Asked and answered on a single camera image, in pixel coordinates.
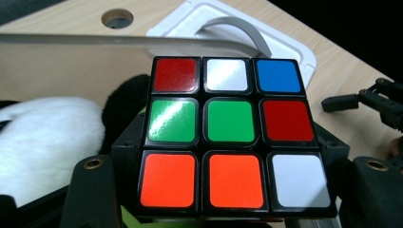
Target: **rubik's cube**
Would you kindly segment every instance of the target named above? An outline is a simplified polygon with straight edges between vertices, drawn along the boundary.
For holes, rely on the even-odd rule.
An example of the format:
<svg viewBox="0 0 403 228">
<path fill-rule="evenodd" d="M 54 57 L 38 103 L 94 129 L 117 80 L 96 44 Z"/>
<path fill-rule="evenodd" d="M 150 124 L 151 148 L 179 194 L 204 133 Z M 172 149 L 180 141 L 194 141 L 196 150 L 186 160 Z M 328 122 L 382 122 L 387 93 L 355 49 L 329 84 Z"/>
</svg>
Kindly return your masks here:
<svg viewBox="0 0 403 228">
<path fill-rule="evenodd" d="M 334 212 L 297 61 L 158 56 L 146 110 L 139 218 Z"/>
</svg>

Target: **desk surface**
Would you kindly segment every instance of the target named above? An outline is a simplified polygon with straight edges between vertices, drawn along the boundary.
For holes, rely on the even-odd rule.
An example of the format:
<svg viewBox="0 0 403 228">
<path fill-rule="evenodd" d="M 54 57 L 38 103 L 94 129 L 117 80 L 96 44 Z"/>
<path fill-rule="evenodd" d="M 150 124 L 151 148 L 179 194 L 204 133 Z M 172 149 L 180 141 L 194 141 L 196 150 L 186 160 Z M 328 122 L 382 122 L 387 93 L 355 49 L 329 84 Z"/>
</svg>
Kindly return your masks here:
<svg viewBox="0 0 403 228">
<path fill-rule="evenodd" d="M 0 27 L 0 32 L 145 36 L 150 28 L 163 20 L 182 2 L 183 0 L 68 0 L 6 24 Z M 314 121 L 351 146 L 351 159 L 357 156 L 388 158 L 389 141 L 400 137 L 400 134 L 383 124 L 377 112 L 361 105 L 356 110 L 329 114 L 325 113 L 320 105 L 320 102 L 327 97 L 357 93 L 360 89 L 374 84 L 377 78 L 388 78 L 387 76 L 268 1 L 222 0 L 222 2 L 299 40 L 310 48 L 317 57 L 317 70 L 307 89 Z M 101 17 L 106 11 L 112 9 L 129 10 L 134 15 L 134 22 L 127 28 L 106 28 L 101 22 Z M 96 92 L 82 93 L 81 87 L 74 87 L 70 92 L 86 96 L 99 105 L 103 105 L 106 96 L 122 82 L 116 78 L 108 80 L 110 82 L 104 87 L 104 93 L 101 95 Z M 18 89 L 14 89 L 19 85 L 8 84 L 8 82 L 7 79 L 0 79 L 0 98 L 2 99 L 32 99 L 38 95 L 39 90 L 42 90 L 39 86 L 21 95 L 16 92 Z M 48 85 L 43 83 L 42 87 L 45 89 Z"/>
</svg>

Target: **blue sticker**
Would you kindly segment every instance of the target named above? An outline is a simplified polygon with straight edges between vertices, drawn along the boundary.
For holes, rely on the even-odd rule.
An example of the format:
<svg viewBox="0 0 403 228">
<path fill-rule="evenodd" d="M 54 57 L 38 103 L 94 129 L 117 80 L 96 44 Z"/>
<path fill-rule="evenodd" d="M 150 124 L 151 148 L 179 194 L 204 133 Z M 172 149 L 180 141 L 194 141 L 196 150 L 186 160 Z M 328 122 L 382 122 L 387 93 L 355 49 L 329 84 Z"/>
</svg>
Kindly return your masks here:
<svg viewBox="0 0 403 228">
<path fill-rule="evenodd" d="M 296 66 L 291 61 L 258 60 L 260 89 L 264 92 L 301 91 Z"/>
</svg>

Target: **gray cable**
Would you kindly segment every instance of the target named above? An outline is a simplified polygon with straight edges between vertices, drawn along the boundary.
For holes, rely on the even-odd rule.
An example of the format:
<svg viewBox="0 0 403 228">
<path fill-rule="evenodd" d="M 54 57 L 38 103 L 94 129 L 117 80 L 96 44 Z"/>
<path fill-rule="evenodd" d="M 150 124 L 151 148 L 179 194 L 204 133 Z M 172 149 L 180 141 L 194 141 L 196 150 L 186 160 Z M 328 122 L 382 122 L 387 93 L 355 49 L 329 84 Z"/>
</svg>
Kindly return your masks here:
<svg viewBox="0 0 403 228">
<path fill-rule="evenodd" d="M 253 41 L 255 44 L 256 48 L 260 51 L 260 55 L 257 57 L 261 58 L 271 58 L 272 57 L 272 51 L 270 48 L 267 46 L 266 41 L 263 39 L 261 36 L 260 32 L 258 31 L 255 26 L 250 24 L 249 22 L 240 19 L 239 17 L 219 17 L 212 19 L 208 22 L 206 22 L 201 29 L 205 29 L 207 27 L 219 25 L 219 24 L 225 24 L 225 25 L 230 25 L 237 27 L 244 31 Z"/>
</svg>

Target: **stuffed animal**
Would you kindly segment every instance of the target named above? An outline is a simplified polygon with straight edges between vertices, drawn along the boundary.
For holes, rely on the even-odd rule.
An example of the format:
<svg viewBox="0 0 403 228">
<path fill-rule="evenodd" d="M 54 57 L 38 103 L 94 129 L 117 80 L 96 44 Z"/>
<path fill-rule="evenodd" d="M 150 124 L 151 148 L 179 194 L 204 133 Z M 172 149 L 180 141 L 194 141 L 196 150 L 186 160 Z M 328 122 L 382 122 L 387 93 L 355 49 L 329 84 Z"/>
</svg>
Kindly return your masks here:
<svg viewBox="0 0 403 228">
<path fill-rule="evenodd" d="M 102 109 L 78 97 L 38 98 L 0 109 L 0 195 L 18 207 L 68 185 L 72 168 L 96 155 Z"/>
<path fill-rule="evenodd" d="M 0 195 L 21 207 L 69 184 L 75 164 L 108 154 L 145 106 L 149 76 L 123 82 L 106 106 L 79 97 L 0 102 Z"/>
</svg>

